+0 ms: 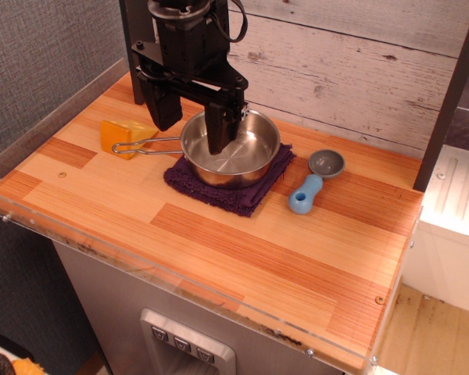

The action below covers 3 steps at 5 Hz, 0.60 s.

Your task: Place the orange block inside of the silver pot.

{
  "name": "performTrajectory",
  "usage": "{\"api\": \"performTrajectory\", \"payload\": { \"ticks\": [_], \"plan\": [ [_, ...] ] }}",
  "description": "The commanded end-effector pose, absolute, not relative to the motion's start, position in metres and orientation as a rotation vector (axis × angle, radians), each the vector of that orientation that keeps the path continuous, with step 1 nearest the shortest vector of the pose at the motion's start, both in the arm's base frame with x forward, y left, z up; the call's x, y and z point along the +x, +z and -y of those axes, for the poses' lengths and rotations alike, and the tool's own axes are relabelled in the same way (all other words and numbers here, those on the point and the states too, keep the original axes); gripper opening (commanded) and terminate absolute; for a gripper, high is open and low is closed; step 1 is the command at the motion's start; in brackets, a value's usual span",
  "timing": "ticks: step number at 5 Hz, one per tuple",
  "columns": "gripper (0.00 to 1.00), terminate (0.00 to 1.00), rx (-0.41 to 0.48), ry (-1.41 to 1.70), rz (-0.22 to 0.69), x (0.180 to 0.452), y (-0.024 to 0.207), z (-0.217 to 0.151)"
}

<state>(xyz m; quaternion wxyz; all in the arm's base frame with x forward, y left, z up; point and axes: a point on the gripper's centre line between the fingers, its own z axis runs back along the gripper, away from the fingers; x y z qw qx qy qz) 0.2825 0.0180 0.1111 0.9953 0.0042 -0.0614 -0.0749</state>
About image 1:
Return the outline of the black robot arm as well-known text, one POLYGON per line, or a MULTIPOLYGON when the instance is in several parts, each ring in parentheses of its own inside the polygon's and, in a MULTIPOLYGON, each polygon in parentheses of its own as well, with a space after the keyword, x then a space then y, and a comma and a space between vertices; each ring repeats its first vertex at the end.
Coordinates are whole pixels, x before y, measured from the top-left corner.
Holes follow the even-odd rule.
POLYGON ((227 61, 231 44, 246 35, 242 21, 230 36, 226 1, 150 1, 157 42, 137 41, 138 79, 154 124, 165 131, 181 120, 181 100, 204 108, 209 153, 219 154, 236 137, 249 82, 227 61))

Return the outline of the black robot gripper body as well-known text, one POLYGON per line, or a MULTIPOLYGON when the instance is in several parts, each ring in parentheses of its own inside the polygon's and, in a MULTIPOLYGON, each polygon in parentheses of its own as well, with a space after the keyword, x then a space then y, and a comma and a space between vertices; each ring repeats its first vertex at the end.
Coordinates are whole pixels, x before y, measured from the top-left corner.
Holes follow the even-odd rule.
POLYGON ((137 41, 137 72, 152 80, 164 80, 181 99, 199 103, 245 102, 248 81, 227 61, 231 45, 248 30, 245 9, 237 36, 230 33, 227 6, 151 6, 156 41, 137 41))

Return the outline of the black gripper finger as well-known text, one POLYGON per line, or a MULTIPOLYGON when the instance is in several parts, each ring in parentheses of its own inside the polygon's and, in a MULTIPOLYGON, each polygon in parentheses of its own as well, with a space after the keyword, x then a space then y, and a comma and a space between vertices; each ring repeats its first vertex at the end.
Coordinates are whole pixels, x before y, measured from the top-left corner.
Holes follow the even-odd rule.
POLYGON ((160 131, 170 129, 183 116, 181 97, 164 80, 152 80, 143 72, 138 73, 138 79, 153 123, 160 131))
POLYGON ((245 102, 235 102, 233 106, 210 102, 205 106, 204 119, 208 149, 211 155, 220 154, 238 135, 245 102))

